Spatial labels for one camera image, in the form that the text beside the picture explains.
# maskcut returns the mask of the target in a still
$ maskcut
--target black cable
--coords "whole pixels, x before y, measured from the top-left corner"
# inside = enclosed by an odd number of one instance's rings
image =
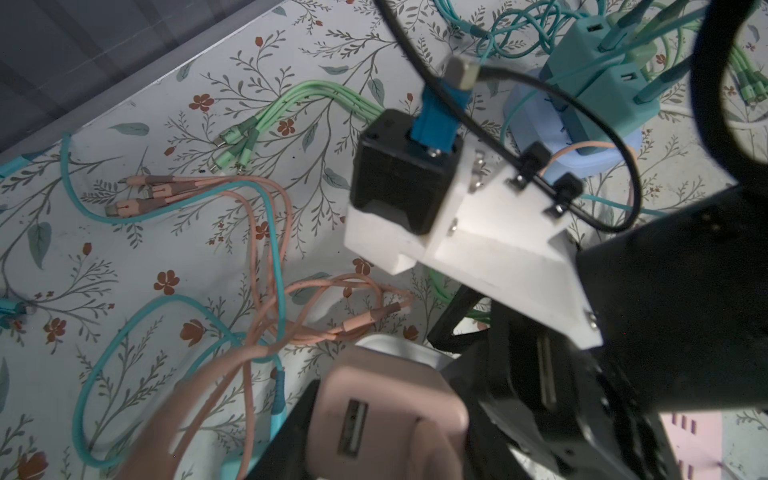
[[[461,121],[469,131],[471,131],[475,136],[477,136],[477,138],[481,142],[483,142],[484,144],[487,144],[494,152],[499,154],[504,160],[509,162],[516,169],[520,170],[520,166],[521,166],[520,158],[515,154],[513,154],[511,151],[507,150],[501,142],[493,138],[493,136],[491,136],[487,131],[485,131],[477,122],[472,120],[472,118],[464,112],[464,109],[459,107],[458,104],[456,104],[456,102],[453,100],[453,97],[451,97],[442,88],[442,86],[438,81],[438,78],[429,72],[428,68],[426,67],[426,65],[424,65],[421,58],[419,57],[419,54],[416,53],[416,50],[413,48],[413,45],[411,45],[411,41],[409,40],[408,36],[402,30],[402,28],[400,28],[400,25],[397,22],[397,18],[392,13],[392,10],[390,10],[389,6],[386,4],[386,0],[373,0],[373,2],[374,4],[376,4],[376,7],[378,8],[379,12],[384,18],[384,22],[386,23],[387,28],[389,29],[390,32],[392,32],[392,36],[395,37],[395,41],[397,42],[398,46],[402,49],[403,53],[406,55],[406,58],[414,67],[414,69],[416,70],[416,73],[419,74],[419,77],[422,78],[427,88],[431,89],[435,93],[437,98],[439,98],[440,101],[448,108],[449,112],[453,116],[458,118],[458,120]],[[554,96],[562,99],[566,103],[573,105],[574,108],[579,110],[587,118],[592,120],[598,127],[603,129],[603,131],[608,135],[611,141],[613,141],[613,143],[616,145],[616,148],[621,152],[621,156],[624,158],[624,162],[627,164],[627,169],[629,170],[630,181],[632,182],[632,190],[633,190],[632,209],[627,215],[627,218],[624,219],[624,222],[618,225],[608,225],[606,223],[603,223],[598,219],[592,217],[590,214],[584,212],[581,208],[579,208],[574,204],[569,205],[568,209],[577,218],[583,220],[587,225],[599,231],[608,232],[608,233],[619,233],[631,227],[634,221],[640,215],[641,201],[642,201],[642,188],[641,188],[640,172],[637,169],[637,165],[634,163],[634,160],[632,159],[632,154],[627,148],[627,145],[624,144],[624,142],[621,140],[621,137],[619,137],[616,134],[616,132],[614,132],[613,129],[611,129],[608,125],[606,125],[602,120],[600,120],[594,114],[592,114],[589,110],[587,110],[587,108],[583,104],[581,104],[579,101],[577,101],[575,98],[564,93],[563,91],[560,91],[557,88],[553,88],[552,86],[545,84],[544,82],[538,80],[537,78],[533,78],[525,74],[520,74],[513,71],[505,70],[503,68],[490,68],[490,67],[481,68],[480,75],[482,78],[486,78],[486,79],[495,78],[493,75],[498,75],[499,78],[507,78],[507,79],[519,81],[520,83],[530,85],[533,88],[536,88],[538,90],[546,91],[550,94],[553,94]],[[547,194],[550,198],[554,199],[555,197],[554,189],[543,178],[536,175],[535,177],[533,177],[532,183],[534,183],[537,187],[539,187],[542,191],[544,191],[544,193]]]
[[[768,165],[756,162],[742,150],[726,126],[721,101],[723,74],[730,47],[753,2],[714,0],[701,24],[690,65],[690,99],[701,142],[707,152],[743,188],[768,196]]]

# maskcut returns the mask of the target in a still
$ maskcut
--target tablecloth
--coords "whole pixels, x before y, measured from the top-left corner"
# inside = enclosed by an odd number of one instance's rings
[[[594,12],[593,2],[584,3]],[[607,3],[609,12],[620,4]],[[450,30],[431,1],[390,4],[435,73],[447,55],[474,51],[477,40]],[[489,27],[504,8],[527,5],[527,0],[485,0],[457,1],[455,7],[463,18]],[[768,51],[767,15],[763,6],[740,38],[759,66]],[[690,35],[683,48],[690,49]],[[534,41],[535,33],[526,28],[513,34],[508,49],[521,51]],[[671,42],[676,48],[676,37]],[[661,55],[654,59],[659,65]],[[509,64],[525,70],[545,59],[537,49]],[[318,78],[346,84],[387,108],[419,111],[421,82],[371,0],[290,0],[76,132],[70,166],[75,190],[88,208],[101,213],[106,204],[137,195],[136,188],[121,183],[128,175],[196,174],[220,152],[211,140],[222,129],[292,85]],[[470,113],[493,134],[500,133],[501,105],[510,89],[505,83],[479,85],[470,100]],[[687,80],[662,101],[687,104]],[[729,115],[743,121],[764,110],[762,105],[745,108],[729,78],[723,101]],[[286,281],[355,271],[407,287],[416,298],[411,311],[388,318],[376,330],[422,342],[443,308],[423,268],[392,278],[343,247],[351,160],[363,128],[328,100],[303,102],[273,130],[262,132],[251,166],[255,174],[285,186],[295,205]],[[662,113],[642,132],[639,165],[646,207],[672,211],[731,182],[703,151],[691,119]],[[768,155],[768,129],[738,135],[756,157]],[[244,331],[253,313],[245,267],[247,219],[238,204],[216,197],[140,224],[96,223],[66,197],[58,168],[55,147],[0,183],[0,293],[31,305],[23,323],[0,329],[0,480],[114,475],[114,469],[87,467],[78,459],[72,413],[81,384],[105,346],[148,301],[173,293],[191,296],[234,331]],[[625,169],[588,179],[587,190],[626,201]],[[603,220],[619,221],[617,210],[585,205]],[[260,207],[257,213],[263,222]],[[584,247],[604,240],[580,223],[570,231]],[[266,224],[260,223],[260,248],[265,236]],[[289,297],[289,317],[308,294]],[[371,302],[364,292],[347,298],[332,291],[309,321],[334,325]],[[123,452],[191,361],[219,338],[199,313],[180,304],[158,310],[131,331],[88,402],[84,429],[94,455],[111,458]],[[281,354],[289,406],[342,348],[320,343],[291,346]],[[272,369],[265,365],[253,371],[260,441],[268,432]],[[233,387],[209,415],[177,478],[216,477],[222,458],[242,445],[242,408],[242,390]],[[726,462],[745,479],[766,477],[768,417],[745,410],[728,412],[724,421]],[[552,478],[531,468],[539,478]]]

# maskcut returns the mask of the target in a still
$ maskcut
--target gray wall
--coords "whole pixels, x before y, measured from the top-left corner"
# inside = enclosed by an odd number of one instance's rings
[[[3,2],[0,151],[251,2]]]

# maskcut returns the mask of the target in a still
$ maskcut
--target white cable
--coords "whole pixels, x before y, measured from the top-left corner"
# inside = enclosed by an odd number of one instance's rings
[[[694,116],[694,113],[692,112],[691,109],[686,107],[681,107],[680,105],[661,104],[661,111],[666,111],[667,113],[670,113],[670,114],[685,115],[686,117]],[[768,117],[765,117],[762,120],[751,121],[751,122],[735,121],[735,120],[725,120],[725,122],[729,127],[736,128],[737,130],[752,130],[753,128],[768,127]]]

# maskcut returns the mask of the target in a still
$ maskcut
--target pink object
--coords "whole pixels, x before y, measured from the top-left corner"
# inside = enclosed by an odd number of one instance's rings
[[[683,480],[720,480],[723,461],[721,412],[665,413],[661,416]]]
[[[469,414],[440,373],[347,347],[320,383],[306,467],[333,480],[460,479]]]

